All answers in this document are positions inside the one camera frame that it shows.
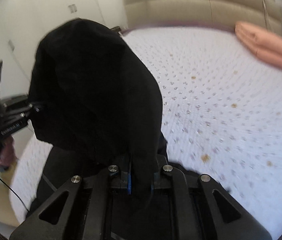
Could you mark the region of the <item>person's left hand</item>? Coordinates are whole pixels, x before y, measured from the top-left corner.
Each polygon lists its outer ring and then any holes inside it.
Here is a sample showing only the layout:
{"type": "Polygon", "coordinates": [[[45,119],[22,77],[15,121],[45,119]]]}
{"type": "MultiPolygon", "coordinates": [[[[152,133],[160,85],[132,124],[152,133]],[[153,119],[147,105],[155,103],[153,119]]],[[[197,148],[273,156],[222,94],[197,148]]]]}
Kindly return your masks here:
{"type": "Polygon", "coordinates": [[[3,140],[2,145],[3,148],[0,151],[0,168],[8,168],[16,159],[13,137],[7,137],[3,140]]]}

